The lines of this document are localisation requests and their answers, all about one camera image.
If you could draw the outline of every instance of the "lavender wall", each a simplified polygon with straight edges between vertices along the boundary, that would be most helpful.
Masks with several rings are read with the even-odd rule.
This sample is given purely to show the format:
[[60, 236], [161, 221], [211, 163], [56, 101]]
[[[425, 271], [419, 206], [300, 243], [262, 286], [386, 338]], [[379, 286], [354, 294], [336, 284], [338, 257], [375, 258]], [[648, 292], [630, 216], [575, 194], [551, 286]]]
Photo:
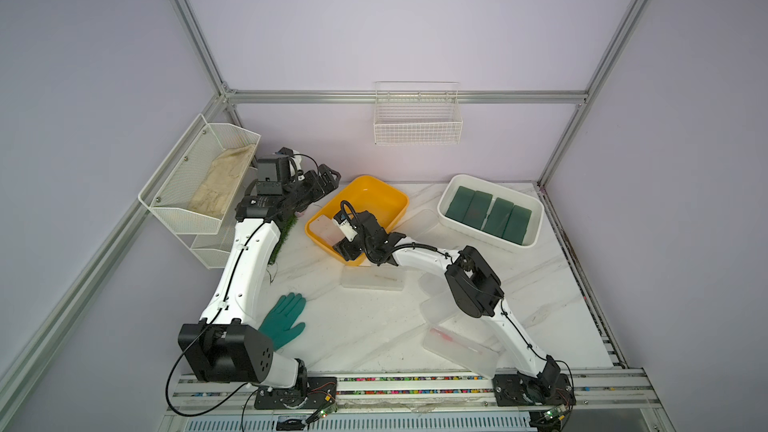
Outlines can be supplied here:
[[[212, 90], [168, 0], [0, 0], [0, 374]], [[154, 219], [11, 430], [156, 430], [211, 274]]]
[[653, 0], [548, 188], [678, 432], [763, 430], [768, 1]]
[[344, 180], [447, 181], [459, 173], [487, 180], [536, 179], [573, 112], [569, 104], [467, 104], [454, 146], [377, 146], [373, 106], [243, 104], [245, 127], [262, 135], [260, 153], [287, 146], [325, 162]]

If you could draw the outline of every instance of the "metal vent grille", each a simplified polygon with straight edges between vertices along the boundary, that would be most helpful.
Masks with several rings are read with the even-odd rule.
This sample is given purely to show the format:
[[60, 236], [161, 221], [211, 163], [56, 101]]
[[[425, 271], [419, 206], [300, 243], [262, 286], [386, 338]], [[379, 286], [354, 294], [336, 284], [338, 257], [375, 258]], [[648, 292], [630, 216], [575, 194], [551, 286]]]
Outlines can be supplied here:
[[[285, 416], [265, 416], [255, 418], [246, 416], [243, 422], [246, 432], [252, 430], [274, 430], [278, 421]], [[329, 416], [313, 423], [309, 430], [345, 430], [348, 432], [410, 430], [460, 430], [462, 432], [508, 432], [518, 430], [533, 430], [528, 422], [530, 416], [526, 412], [441, 412], [432, 414], [338, 414]], [[240, 430], [240, 416], [219, 416], [217, 419], [192, 419], [187, 424], [188, 432], [207, 430]]]

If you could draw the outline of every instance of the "green sponge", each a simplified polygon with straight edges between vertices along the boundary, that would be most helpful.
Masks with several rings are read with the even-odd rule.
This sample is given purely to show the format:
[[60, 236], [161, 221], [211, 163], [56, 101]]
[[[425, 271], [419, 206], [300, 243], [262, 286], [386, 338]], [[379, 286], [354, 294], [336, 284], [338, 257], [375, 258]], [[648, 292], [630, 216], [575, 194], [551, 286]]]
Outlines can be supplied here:
[[470, 190], [466, 187], [459, 187], [456, 190], [456, 195], [451, 200], [451, 205], [448, 206], [446, 217], [452, 218], [456, 222], [464, 220], [464, 215], [467, 213], [469, 203], [472, 201], [472, 196], [475, 195], [474, 190]]
[[482, 230], [496, 237], [504, 235], [504, 229], [507, 227], [509, 216], [512, 213], [514, 204], [506, 201], [503, 198], [497, 198], [493, 203], [491, 213], [488, 215], [488, 220], [485, 221], [485, 227]]
[[529, 220], [531, 220], [530, 210], [521, 206], [513, 207], [502, 238], [513, 244], [523, 245], [523, 239], [525, 238], [525, 231], [528, 230]]
[[462, 223], [465, 226], [470, 226], [479, 230], [485, 220], [485, 215], [488, 214], [488, 208], [491, 206], [492, 198], [493, 196], [487, 192], [476, 191], [475, 195], [472, 196], [472, 201], [469, 203], [469, 208], [467, 209], [466, 215], [464, 215]]

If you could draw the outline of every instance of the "white wire basket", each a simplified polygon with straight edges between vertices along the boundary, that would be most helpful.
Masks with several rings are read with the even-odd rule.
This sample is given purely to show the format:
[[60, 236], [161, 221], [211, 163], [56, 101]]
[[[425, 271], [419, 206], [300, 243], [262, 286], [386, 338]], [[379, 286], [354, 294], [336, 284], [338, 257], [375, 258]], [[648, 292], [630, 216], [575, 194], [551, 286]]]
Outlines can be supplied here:
[[458, 144], [458, 82], [377, 82], [373, 139], [379, 146]]
[[[235, 195], [235, 201], [239, 202], [245, 196], [248, 184], [256, 178], [256, 169], [249, 167], [245, 172], [245, 179], [240, 184]], [[224, 268], [230, 257], [232, 245], [235, 244], [235, 209], [230, 207], [226, 211], [224, 221], [215, 235], [196, 235], [189, 246], [190, 252], [197, 257], [207, 268]]]
[[[248, 163], [238, 171], [236, 183], [231, 192], [227, 191], [225, 204], [217, 216], [208, 216], [190, 210], [189, 205], [197, 189], [206, 179], [211, 163], [226, 149], [238, 149], [248, 145], [257, 146], [261, 136], [250, 130], [241, 129], [228, 123], [207, 123], [197, 133], [184, 157], [179, 159], [165, 183], [153, 196], [148, 194], [148, 183], [139, 193], [139, 201], [175, 235], [205, 234], [219, 232], [224, 218], [232, 208], [238, 189], [248, 169]], [[250, 153], [248, 162], [254, 157], [256, 148]]]

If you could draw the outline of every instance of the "yellow plastic basin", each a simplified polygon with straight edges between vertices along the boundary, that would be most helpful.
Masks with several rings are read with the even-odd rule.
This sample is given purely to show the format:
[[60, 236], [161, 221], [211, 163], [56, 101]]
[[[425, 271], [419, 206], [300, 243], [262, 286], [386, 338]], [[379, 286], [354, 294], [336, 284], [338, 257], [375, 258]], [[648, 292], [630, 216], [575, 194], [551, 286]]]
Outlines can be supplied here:
[[333, 216], [341, 210], [342, 200], [348, 201], [358, 212], [367, 210], [376, 216], [376, 220], [379, 221], [379, 225], [384, 227], [384, 230], [391, 232], [397, 225], [398, 220], [402, 218], [408, 209], [408, 196], [376, 177], [360, 176], [351, 181], [347, 187], [342, 188], [330, 202], [304, 225], [304, 232], [322, 250], [328, 252], [337, 261], [345, 265], [357, 266], [366, 259], [365, 254], [360, 254], [355, 261], [347, 262], [310, 230], [310, 224], [317, 220], [319, 216], [326, 216], [333, 220]]

